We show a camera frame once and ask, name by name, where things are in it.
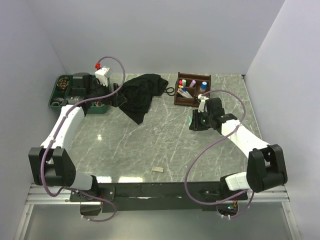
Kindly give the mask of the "brown wooden desk organizer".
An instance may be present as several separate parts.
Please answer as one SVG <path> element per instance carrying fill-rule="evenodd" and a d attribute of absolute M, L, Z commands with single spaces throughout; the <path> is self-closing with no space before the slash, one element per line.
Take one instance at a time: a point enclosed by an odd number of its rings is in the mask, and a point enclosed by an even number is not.
<path fill-rule="evenodd" d="M 179 88 L 179 80 L 186 80 L 186 86 L 183 86 L 187 91 L 193 96 L 193 98 L 185 98 L 182 95 L 178 94 L 177 91 Z M 196 81 L 194 87 L 189 87 L 192 80 Z M 191 73 L 181 73 L 178 72 L 177 80 L 174 86 L 174 104 L 179 106 L 187 107 L 198 107 L 199 101 L 197 99 L 199 94 L 208 92 L 211 89 L 211 75 L 200 75 L 200 74 L 191 74 Z M 202 82 L 207 82 L 206 89 L 201 88 Z"/>

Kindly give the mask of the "peach cap white marker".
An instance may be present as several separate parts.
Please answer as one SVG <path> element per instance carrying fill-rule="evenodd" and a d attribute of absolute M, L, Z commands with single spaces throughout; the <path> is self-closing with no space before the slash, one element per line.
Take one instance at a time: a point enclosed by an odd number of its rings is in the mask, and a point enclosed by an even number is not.
<path fill-rule="evenodd" d="M 184 91 L 178 90 L 177 93 L 180 94 L 181 96 L 183 96 L 184 98 L 188 98 L 188 99 L 191 99 L 191 98 L 192 98 L 192 96 L 190 96 L 189 94 L 187 94 L 187 93 L 184 92 Z"/>

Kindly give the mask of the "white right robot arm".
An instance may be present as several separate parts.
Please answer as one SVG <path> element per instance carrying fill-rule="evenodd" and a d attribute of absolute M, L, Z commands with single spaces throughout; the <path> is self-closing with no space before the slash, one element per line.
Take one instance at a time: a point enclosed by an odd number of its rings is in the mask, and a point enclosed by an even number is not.
<path fill-rule="evenodd" d="M 288 182 L 283 149 L 278 144 L 263 141 L 232 113 L 225 113 L 220 98 L 200 94 L 198 100 L 190 130 L 213 129 L 232 141 L 247 157 L 246 171 L 221 177 L 219 193 L 222 198 L 231 199 L 239 190 L 260 193 Z"/>

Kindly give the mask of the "light blue cap marker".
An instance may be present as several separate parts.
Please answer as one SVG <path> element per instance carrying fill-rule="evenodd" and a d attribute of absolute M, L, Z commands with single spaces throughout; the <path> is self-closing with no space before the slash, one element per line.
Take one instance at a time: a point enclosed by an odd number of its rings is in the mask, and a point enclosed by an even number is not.
<path fill-rule="evenodd" d="M 181 92 L 184 92 L 186 95 L 188 95 L 190 98 L 193 98 L 193 96 L 188 92 L 186 87 L 180 88 Z"/>

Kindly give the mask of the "green correction tape dispenser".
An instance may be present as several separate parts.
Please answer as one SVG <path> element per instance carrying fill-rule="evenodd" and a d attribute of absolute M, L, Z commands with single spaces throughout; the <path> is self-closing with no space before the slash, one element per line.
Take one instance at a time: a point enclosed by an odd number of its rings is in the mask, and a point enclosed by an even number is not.
<path fill-rule="evenodd" d="M 191 116 L 188 116 L 188 118 L 187 118 L 187 121 L 188 121 L 188 125 L 190 126 L 191 125 L 191 123 L 192 123 L 192 117 Z"/>

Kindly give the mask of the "green pastel highlighter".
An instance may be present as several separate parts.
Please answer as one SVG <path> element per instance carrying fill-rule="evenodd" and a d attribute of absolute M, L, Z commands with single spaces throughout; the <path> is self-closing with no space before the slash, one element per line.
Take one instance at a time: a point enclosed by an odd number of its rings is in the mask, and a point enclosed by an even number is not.
<path fill-rule="evenodd" d="M 187 81 L 185 79 L 182 79 L 181 82 L 182 82 L 182 85 L 185 87 L 187 84 Z"/>

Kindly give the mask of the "blue correction tape roll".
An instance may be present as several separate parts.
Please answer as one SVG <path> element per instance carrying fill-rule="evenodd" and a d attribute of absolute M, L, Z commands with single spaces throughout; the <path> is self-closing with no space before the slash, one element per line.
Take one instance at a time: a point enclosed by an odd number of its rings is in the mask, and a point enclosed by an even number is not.
<path fill-rule="evenodd" d="M 207 85 L 208 83 L 206 81 L 203 81 L 200 87 L 205 90 L 207 88 Z"/>

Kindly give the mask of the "purple pastel highlighter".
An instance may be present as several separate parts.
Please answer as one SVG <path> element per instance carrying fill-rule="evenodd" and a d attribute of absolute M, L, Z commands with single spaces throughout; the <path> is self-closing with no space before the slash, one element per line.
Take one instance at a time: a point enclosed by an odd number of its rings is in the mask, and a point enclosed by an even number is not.
<path fill-rule="evenodd" d="M 196 85 L 196 81 L 193 79 L 189 85 L 190 88 L 193 88 Z"/>

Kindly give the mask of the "beige eraser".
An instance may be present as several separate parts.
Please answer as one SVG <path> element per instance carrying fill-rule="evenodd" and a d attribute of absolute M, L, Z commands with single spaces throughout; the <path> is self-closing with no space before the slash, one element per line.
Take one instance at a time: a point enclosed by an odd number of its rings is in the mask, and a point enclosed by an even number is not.
<path fill-rule="evenodd" d="M 152 170 L 153 172 L 160 172 L 160 173 L 163 173 L 163 172 L 164 172 L 164 168 L 163 168 L 163 167 L 153 166 L 151 170 Z"/>

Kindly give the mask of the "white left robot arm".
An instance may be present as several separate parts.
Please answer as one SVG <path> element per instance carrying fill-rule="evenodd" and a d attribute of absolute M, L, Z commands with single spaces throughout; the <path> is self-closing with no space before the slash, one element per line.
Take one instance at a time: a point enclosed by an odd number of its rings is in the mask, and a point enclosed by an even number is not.
<path fill-rule="evenodd" d="M 91 75 L 76 73 L 68 84 L 61 102 L 60 115 L 49 136 L 39 147 L 28 153 L 34 183 L 43 186 L 46 193 L 56 197 L 63 189 L 82 192 L 88 201 L 100 195 L 97 178 L 81 173 L 71 160 L 68 150 L 76 130 L 96 101 L 119 106 L 122 85 L 110 87 L 110 71 L 103 67 Z"/>

